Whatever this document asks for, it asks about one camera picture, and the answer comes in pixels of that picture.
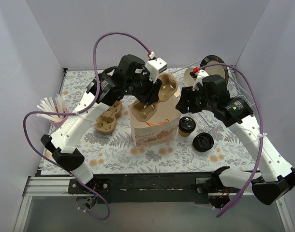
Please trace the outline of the black plastic cup lid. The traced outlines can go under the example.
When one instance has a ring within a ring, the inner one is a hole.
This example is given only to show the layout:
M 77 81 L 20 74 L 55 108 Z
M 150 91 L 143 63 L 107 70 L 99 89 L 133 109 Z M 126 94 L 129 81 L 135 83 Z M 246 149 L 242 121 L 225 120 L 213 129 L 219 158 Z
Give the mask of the black plastic cup lid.
M 178 128 L 183 133 L 192 133 L 195 130 L 196 123 L 193 118 L 184 116 L 179 120 Z

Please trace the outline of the beige paper takeout bag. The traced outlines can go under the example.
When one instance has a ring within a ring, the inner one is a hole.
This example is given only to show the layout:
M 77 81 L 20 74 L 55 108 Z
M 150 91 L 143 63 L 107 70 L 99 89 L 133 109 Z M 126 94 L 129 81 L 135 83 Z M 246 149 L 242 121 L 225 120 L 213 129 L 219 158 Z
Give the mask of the beige paper takeout bag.
M 135 146 L 153 146 L 173 140 L 177 133 L 181 113 L 175 109 L 180 88 L 167 101 L 158 105 L 156 113 L 146 122 L 139 122 L 130 111 L 131 135 Z

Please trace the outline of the brown paper coffee cup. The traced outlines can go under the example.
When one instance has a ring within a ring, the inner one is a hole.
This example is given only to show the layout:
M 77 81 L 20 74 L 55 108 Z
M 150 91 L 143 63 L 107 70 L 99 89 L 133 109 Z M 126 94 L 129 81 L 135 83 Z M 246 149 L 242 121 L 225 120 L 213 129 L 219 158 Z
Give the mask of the brown paper coffee cup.
M 180 136 L 182 137 L 188 137 L 190 136 L 190 134 L 193 132 L 193 130 L 182 130 L 182 129 L 178 129 L 178 133 Z

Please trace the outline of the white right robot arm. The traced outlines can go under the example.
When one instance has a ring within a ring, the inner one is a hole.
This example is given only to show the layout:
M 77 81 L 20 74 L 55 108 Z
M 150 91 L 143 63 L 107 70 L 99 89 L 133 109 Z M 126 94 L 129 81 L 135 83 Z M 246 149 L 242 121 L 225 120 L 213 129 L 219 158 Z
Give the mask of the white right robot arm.
M 212 174 L 211 185 L 217 192 L 228 187 L 250 191 L 265 205 L 295 187 L 295 167 L 276 150 L 262 130 L 253 110 L 241 97 L 231 97 L 220 75 L 198 78 L 192 87 L 181 89 L 176 109 L 182 114 L 207 110 L 221 121 L 244 145 L 255 160 L 252 173 L 219 168 Z

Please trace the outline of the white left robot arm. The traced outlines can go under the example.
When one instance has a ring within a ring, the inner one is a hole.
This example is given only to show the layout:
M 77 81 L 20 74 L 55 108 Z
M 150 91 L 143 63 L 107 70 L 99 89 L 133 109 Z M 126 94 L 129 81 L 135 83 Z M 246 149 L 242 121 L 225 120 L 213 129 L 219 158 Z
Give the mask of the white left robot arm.
M 118 66 L 97 74 L 99 83 L 96 80 L 90 82 L 74 109 L 74 116 L 68 117 L 51 135 L 41 138 L 55 162 L 78 179 L 84 193 L 93 192 L 96 182 L 77 149 L 78 142 L 96 119 L 124 96 L 134 96 L 144 105 L 156 103 L 162 85 L 158 76 L 166 69 L 167 63 L 161 58 L 144 62 L 137 56 L 124 55 Z

